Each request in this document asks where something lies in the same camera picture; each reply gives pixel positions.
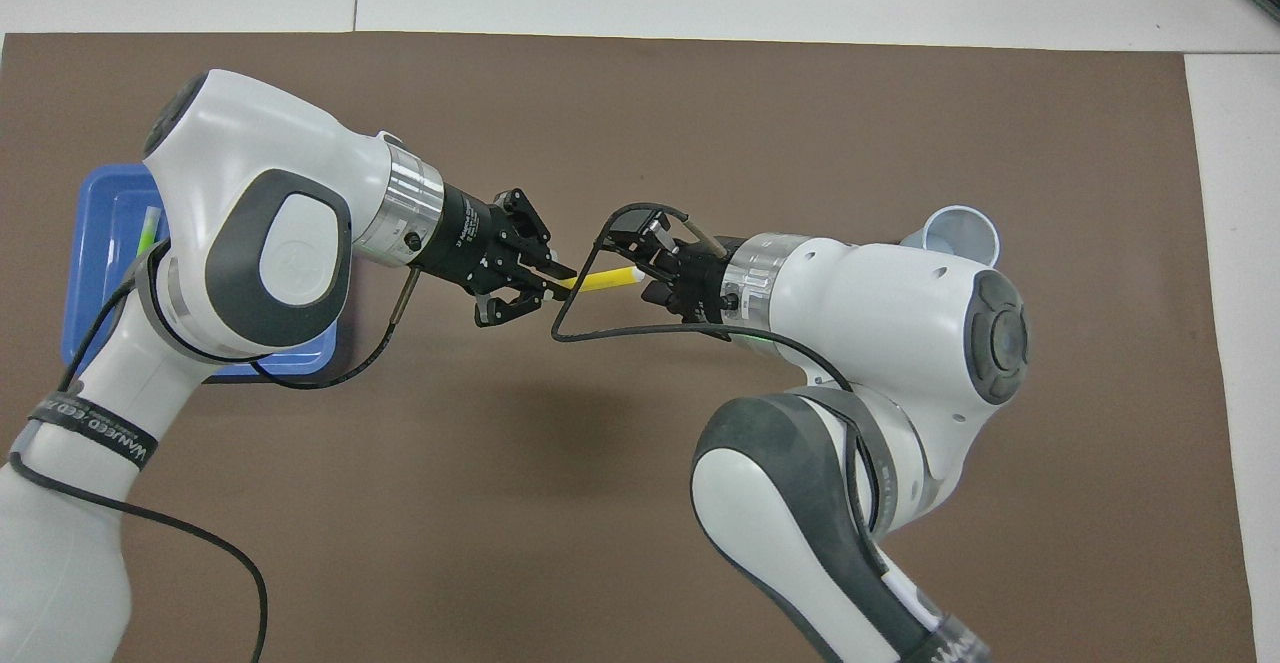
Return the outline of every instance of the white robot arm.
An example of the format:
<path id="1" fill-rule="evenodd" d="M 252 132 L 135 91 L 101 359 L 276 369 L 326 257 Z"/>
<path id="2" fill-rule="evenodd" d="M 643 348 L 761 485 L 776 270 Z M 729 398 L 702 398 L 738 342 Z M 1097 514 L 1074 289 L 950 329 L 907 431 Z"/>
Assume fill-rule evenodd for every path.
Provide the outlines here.
<path id="1" fill-rule="evenodd" d="M 672 238 L 667 212 L 699 241 Z M 989 659 L 878 547 L 951 495 L 983 422 L 1014 397 L 1029 362 L 1023 300 L 991 266 L 993 227 L 973 209 L 942 212 L 946 221 L 932 218 L 906 244 L 845 244 L 712 239 L 675 209 L 635 204 L 598 239 L 654 276 L 644 300 L 690 330 L 727 332 L 804 370 L 805 388 L 714 413 L 690 486 L 717 550 L 827 660 Z"/>
<path id="2" fill-rule="evenodd" d="M 210 70 L 173 99 L 143 163 L 172 241 L 136 264 L 109 340 L 37 404 L 0 468 L 9 663 L 109 660 L 129 618 L 120 513 L 32 481 L 124 500 L 206 376 L 337 320 L 352 253 L 462 285 L 484 326 L 563 297 L 556 282 L 573 275 L 552 261 L 550 234 L 520 189 L 481 204 L 393 136 L 352 133 L 233 72 Z M 503 288 L 517 297 L 497 298 Z"/>

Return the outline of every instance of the cable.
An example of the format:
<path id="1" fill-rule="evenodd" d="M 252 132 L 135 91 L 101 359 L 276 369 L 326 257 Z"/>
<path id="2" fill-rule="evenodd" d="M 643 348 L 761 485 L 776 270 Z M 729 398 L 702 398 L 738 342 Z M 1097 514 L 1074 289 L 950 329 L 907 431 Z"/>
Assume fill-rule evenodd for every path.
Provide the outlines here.
<path id="1" fill-rule="evenodd" d="M 164 513 L 151 511 L 150 508 L 133 506 L 132 503 L 124 503 L 123 500 L 115 500 L 114 498 L 106 498 L 105 495 L 97 495 L 96 493 L 90 493 L 79 489 L 78 486 L 68 485 L 59 480 L 54 480 L 50 476 L 37 474 L 27 467 L 27 463 L 23 463 L 22 454 L 17 451 L 9 453 L 9 465 L 13 466 L 13 470 L 17 471 L 18 475 L 38 486 L 46 486 L 49 490 L 55 490 L 58 493 L 70 495 L 72 498 L 82 499 L 87 503 L 93 503 L 104 508 L 111 508 L 122 513 L 129 513 L 131 516 L 163 523 L 184 534 L 197 536 L 198 539 L 211 543 L 227 553 L 230 553 L 232 557 L 237 558 L 241 566 L 247 568 L 250 576 L 253 576 L 253 585 L 257 587 L 257 640 L 253 644 L 253 657 L 251 660 L 253 663 L 259 662 L 262 657 L 262 646 L 266 645 L 266 580 L 262 579 L 262 572 L 259 571 L 257 566 L 253 564 L 252 559 L 243 553 L 243 550 L 200 526 L 174 518 L 173 516 L 165 516 Z"/>
<path id="2" fill-rule="evenodd" d="M 70 389 L 72 381 L 76 378 L 76 372 L 81 366 L 81 363 L 83 362 L 84 356 L 88 353 L 90 346 L 92 344 L 93 338 L 97 335 L 97 332 L 101 330 L 101 326 L 102 324 L 105 324 L 108 316 L 110 316 L 115 311 L 119 311 L 119 308 L 124 306 L 125 298 L 132 291 L 133 291 L 133 280 L 132 279 L 124 280 L 124 283 L 122 283 L 119 288 L 116 288 L 110 294 L 110 297 L 105 300 L 102 307 L 97 312 L 97 316 L 93 317 L 93 324 L 84 334 L 84 338 L 81 339 L 79 348 L 76 349 L 76 355 L 72 357 L 72 362 L 68 363 L 67 370 L 63 372 L 63 378 L 58 385 L 60 393 L 67 393 L 68 389 Z M 104 508 L 110 508 L 113 511 L 119 511 L 122 513 L 128 513 L 131 516 L 137 516 L 141 518 L 146 518 L 147 521 L 154 521 L 156 523 L 177 529 L 184 534 L 197 536 L 198 539 L 205 540 L 206 543 L 211 543 L 215 547 L 229 553 L 233 558 L 236 558 L 236 561 L 241 563 L 241 566 L 244 567 L 244 570 L 248 571 L 250 576 L 253 577 L 253 585 L 257 589 L 257 637 L 253 644 L 252 658 L 250 659 L 251 663 L 259 663 L 259 660 L 262 657 L 262 648 L 266 645 L 266 609 L 268 609 L 266 580 L 265 577 L 262 577 L 262 572 L 259 571 L 257 566 L 253 563 L 253 559 L 250 558 L 246 553 L 243 553 L 243 550 L 236 548 L 228 540 L 224 540 L 218 535 L 206 531 L 205 529 L 201 529 L 200 526 L 196 526 L 193 523 L 188 523 L 186 521 L 174 518 L 173 516 L 166 516 L 164 513 L 152 511 L 150 508 L 143 508 L 141 506 L 134 506 L 132 503 L 125 503 L 123 500 L 115 500 L 114 498 L 106 498 L 105 495 L 91 493 L 84 489 L 79 489 L 78 486 L 73 486 L 65 484 L 64 481 L 59 481 L 56 479 L 51 479 L 50 476 L 38 474 L 22 461 L 22 454 L 18 453 L 17 451 L 9 452 L 9 465 L 13 466 L 14 472 L 18 472 L 19 476 L 22 476 L 28 481 L 32 481 L 32 484 L 35 485 L 45 486 L 45 489 L 61 493 L 64 495 L 69 495 L 72 498 L 82 499 L 86 503 L 92 503 L 96 506 L 101 506 Z"/>
<path id="3" fill-rule="evenodd" d="M 392 317 L 390 321 L 387 324 L 387 332 L 383 333 L 383 339 L 379 340 L 378 347 L 374 348 L 374 352 L 370 353 L 369 357 L 366 357 L 355 369 L 343 372 L 343 375 L 339 375 L 333 380 L 325 380 L 325 381 L 292 381 L 274 375 L 274 372 L 268 371 L 257 361 L 251 362 L 250 366 L 252 366 L 253 370 L 257 371 L 257 375 L 262 376 L 264 379 L 274 381 L 275 385 L 280 385 L 293 390 L 320 390 L 323 388 L 332 388 L 334 385 L 340 384 L 340 381 L 348 381 L 358 376 L 366 367 L 371 366 L 371 363 L 376 361 L 379 356 L 383 355 L 383 351 L 387 349 L 387 346 L 390 344 L 392 334 L 393 332 L 396 332 L 396 325 L 399 324 L 401 316 L 404 312 L 404 306 L 408 303 L 408 298 L 413 293 L 413 285 L 417 285 L 419 275 L 421 275 L 419 268 L 410 269 L 408 279 L 404 280 L 404 285 L 401 289 L 399 298 L 396 301 L 396 308 L 392 310 Z"/>
<path id="4" fill-rule="evenodd" d="M 617 329 L 605 329 L 598 332 L 580 332 L 580 334 L 562 334 L 562 332 L 559 332 L 559 326 L 563 324 L 564 316 L 568 315 L 568 308 L 572 306 L 573 300 L 577 298 L 579 291 L 581 291 L 582 288 L 582 282 L 586 280 L 586 275 L 591 270 L 591 265 L 594 265 L 595 262 L 595 257 L 600 253 L 600 250 L 604 250 L 604 239 L 608 238 L 609 229 L 611 227 L 613 227 L 613 221 L 617 221 L 618 218 L 631 211 L 667 212 L 667 215 L 676 218 L 676 220 L 685 224 L 685 227 L 689 227 L 689 230 L 691 230 L 695 236 L 698 236 L 700 241 L 704 242 L 707 239 L 713 241 L 713 238 L 710 238 L 708 234 L 701 233 L 701 229 L 698 229 L 698 227 L 689 225 L 689 212 L 680 211 L 680 209 L 673 209 L 671 206 L 666 206 L 666 204 L 627 204 L 627 206 L 617 209 L 617 211 L 613 211 L 612 215 L 608 216 L 608 220 L 604 220 L 604 227 L 600 229 L 600 234 L 595 236 L 595 243 L 591 244 L 591 252 L 588 253 L 586 261 L 582 262 L 581 274 L 579 274 L 577 280 L 573 282 L 573 288 L 568 291 L 568 297 L 564 298 L 564 303 L 563 306 L 561 306 L 559 312 L 556 314 L 556 321 L 553 321 L 552 324 L 553 340 L 558 340 L 559 343 L 576 343 L 576 340 L 599 340 L 603 338 L 621 338 L 626 335 L 648 335 L 648 334 L 659 334 L 659 332 L 704 332 L 704 334 L 712 334 L 712 335 L 723 335 L 723 334 L 746 335 L 764 340 L 773 340 L 773 343 L 786 346 L 790 349 L 795 349 L 796 353 L 800 353 L 805 358 L 809 358 L 810 361 L 817 363 L 817 366 L 820 367 L 823 372 L 827 372 L 827 375 L 831 376 L 832 381 L 836 381 L 836 385 L 838 385 L 842 390 L 850 390 L 850 393 L 851 390 L 854 390 L 854 387 L 850 384 L 849 379 L 846 379 L 846 376 L 842 375 L 841 371 L 836 366 L 833 366 L 831 361 L 827 361 L 827 358 L 819 355 L 817 349 L 809 348 L 808 346 L 800 343 L 800 340 L 795 340 L 787 338 L 786 335 L 777 334 L 777 332 L 749 329 L 749 326 L 731 326 L 724 324 L 666 324 L 666 325 L 649 325 L 649 326 L 618 326 Z"/>
<path id="5" fill-rule="evenodd" d="M 88 348 L 93 344 L 93 338 L 101 329 L 106 317 L 111 315 L 113 311 L 118 311 L 119 307 L 124 306 L 124 298 L 133 291 L 133 276 L 128 276 L 120 285 L 116 285 L 111 294 L 105 300 L 101 308 L 97 308 L 97 317 L 93 317 L 92 324 L 88 326 L 88 335 L 81 339 L 79 347 L 76 349 L 76 355 L 72 356 L 72 362 L 67 365 L 67 370 L 63 371 L 63 379 L 58 381 L 58 389 L 60 393 L 67 393 L 67 389 L 72 387 L 72 380 L 76 378 L 76 372 L 79 371 L 81 363 L 84 361 L 84 356 L 88 353 Z"/>

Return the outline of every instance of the blue tray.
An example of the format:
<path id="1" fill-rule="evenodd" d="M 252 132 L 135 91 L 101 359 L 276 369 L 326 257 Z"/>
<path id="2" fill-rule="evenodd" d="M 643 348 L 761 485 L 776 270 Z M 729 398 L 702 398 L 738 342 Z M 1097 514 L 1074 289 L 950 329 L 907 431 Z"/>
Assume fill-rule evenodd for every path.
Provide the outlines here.
<path id="1" fill-rule="evenodd" d="M 81 186 L 76 212 L 76 238 L 72 242 L 72 270 L 67 282 L 67 311 L 63 316 L 63 362 L 69 363 L 81 339 L 93 324 L 111 291 L 120 285 L 124 270 L 133 262 L 142 236 L 147 207 L 163 209 L 147 168 L 141 163 L 101 166 L 91 172 Z M 169 237 L 164 215 L 156 241 Z M 110 326 L 104 326 L 86 356 L 92 361 L 106 340 Z M 302 376 L 325 367 L 333 358 L 338 324 L 317 338 L 293 349 L 262 358 L 262 367 L 278 376 Z M 216 372 L 218 376 L 256 376 L 247 363 L 234 363 Z"/>

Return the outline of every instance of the brown surface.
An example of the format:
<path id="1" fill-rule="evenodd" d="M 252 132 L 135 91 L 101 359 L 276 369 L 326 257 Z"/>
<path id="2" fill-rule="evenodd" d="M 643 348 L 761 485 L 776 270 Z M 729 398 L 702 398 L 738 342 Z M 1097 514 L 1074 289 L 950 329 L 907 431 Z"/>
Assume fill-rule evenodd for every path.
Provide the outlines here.
<path id="1" fill-rule="evenodd" d="M 1034 315 L 1023 393 L 955 498 L 887 549 L 1001 660 L 1253 658 L 1199 183 L 1171 54 L 480 35 L 10 35 L 0 78 L 0 433 L 56 381 L 79 180 L 137 160 L 228 67 L 396 131 L 479 197 L 522 186 L 580 261 L 654 198 L 721 234 L 887 241 L 987 211 Z M 399 274 L 357 270 L 361 346 Z M 552 344 L 420 285 L 378 366 L 323 393 L 205 387 L 133 499 L 242 545 L 269 660 L 808 660 L 703 540 L 709 413 L 797 384 L 713 340 Z M 657 320 L 630 293 L 571 330 Z M 120 660 L 247 658 L 243 572 L 125 525 Z"/>

